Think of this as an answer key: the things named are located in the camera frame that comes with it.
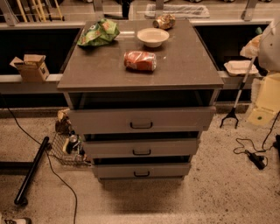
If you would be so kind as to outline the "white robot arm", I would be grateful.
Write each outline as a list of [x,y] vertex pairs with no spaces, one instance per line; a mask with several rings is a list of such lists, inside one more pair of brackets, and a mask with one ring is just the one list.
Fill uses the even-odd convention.
[[251,124],[266,125],[280,111],[280,17],[275,17],[262,34],[252,38],[240,55],[257,57],[259,66],[267,71],[247,117]]

